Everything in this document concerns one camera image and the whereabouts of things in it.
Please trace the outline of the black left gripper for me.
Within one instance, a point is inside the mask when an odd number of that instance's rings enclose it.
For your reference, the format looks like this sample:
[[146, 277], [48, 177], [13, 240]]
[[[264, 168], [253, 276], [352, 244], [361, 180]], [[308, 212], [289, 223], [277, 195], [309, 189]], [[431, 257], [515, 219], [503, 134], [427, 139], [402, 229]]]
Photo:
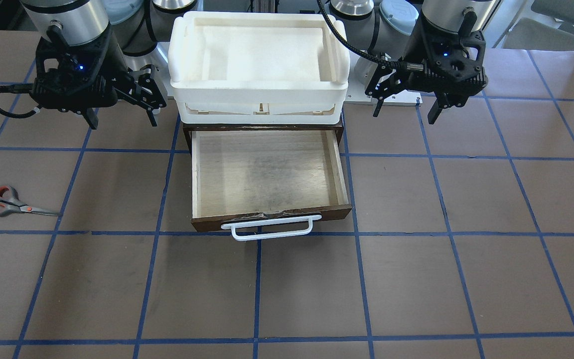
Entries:
[[[404, 75], [407, 88], [415, 91], [444, 93], [428, 112], [433, 125], [442, 111], [451, 108], [448, 95], [473, 96], [488, 84], [483, 67], [485, 39], [480, 30], [473, 30], [477, 14], [461, 11], [455, 30], [433, 25], [422, 11], [406, 45], [401, 61], [378, 60], [367, 75], [365, 95], [376, 100], [373, 117], [378, 117], [384, 100], [405, 89], [397, 84]], [[408, 71], [408, 63], [422, 64], [421, 71]]]

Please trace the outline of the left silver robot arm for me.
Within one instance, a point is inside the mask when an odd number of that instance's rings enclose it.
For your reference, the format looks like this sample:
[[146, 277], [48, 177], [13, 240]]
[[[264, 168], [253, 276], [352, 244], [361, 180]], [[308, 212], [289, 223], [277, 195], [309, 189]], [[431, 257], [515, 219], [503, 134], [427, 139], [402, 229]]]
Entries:
[[433, 93], [428, 122], [445, 109], [461, 108], [488, 84], [483, 66], [483, 28], [496, 0], [326, 0], [319, 11], [341, 20], [333, 34], [358, 56], [355, 77], [374, 102], [403, 91]]

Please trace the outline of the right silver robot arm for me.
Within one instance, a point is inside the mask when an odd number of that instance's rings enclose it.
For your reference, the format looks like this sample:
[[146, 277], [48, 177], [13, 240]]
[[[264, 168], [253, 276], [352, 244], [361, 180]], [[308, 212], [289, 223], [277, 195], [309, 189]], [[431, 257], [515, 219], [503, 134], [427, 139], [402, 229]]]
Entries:
[[22, 6], [39, 30], [35, 51], [36, 79], [30, 97], [45, 109], [73, 112], [91, 129], [98, 127], [96, 108], [118, 100], [146, 111], [166, 107], [151, 64], [129, 69], [100, 0], [23, 0]]

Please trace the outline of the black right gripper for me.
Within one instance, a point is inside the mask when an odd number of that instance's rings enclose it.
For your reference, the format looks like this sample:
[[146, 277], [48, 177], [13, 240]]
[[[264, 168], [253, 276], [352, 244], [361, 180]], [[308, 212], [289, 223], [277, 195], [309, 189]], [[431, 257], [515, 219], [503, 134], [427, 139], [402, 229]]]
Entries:
[[[167, 106], [159, 69], [146, 64], [127, 71], [111, 25], [92, 41], [68, 45], [64, 27], [51, 24], [35, 52], [32, 99], [46, 109], [82, 111], [90, 129], [98, 129], [97, 107], [116, 105], [118, 97], [146, 111], [157, 127], [157, 114]], [[118, 77], [118, 91], [112, 80]]]

